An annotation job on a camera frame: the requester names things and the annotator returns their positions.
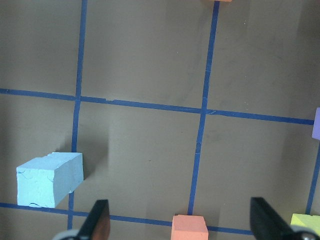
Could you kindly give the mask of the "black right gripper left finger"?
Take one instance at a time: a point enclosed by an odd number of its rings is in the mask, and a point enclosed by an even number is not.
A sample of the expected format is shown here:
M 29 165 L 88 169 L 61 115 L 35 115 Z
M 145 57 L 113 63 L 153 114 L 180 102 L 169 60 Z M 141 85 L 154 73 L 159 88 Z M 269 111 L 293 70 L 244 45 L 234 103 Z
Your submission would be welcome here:
M 78 240 L 107 240 L 110 236 L 110 210 L 107 199 L 97 200 L 77 233 Z

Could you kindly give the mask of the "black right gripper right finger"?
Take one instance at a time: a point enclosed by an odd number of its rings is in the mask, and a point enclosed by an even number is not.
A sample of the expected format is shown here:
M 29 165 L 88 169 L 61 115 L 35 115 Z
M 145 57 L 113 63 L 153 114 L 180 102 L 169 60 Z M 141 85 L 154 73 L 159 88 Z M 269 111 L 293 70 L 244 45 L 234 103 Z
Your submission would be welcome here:
M 256 240 L 296 240 L 296 233 L 263 197 L 250 199 L 250 230 Z

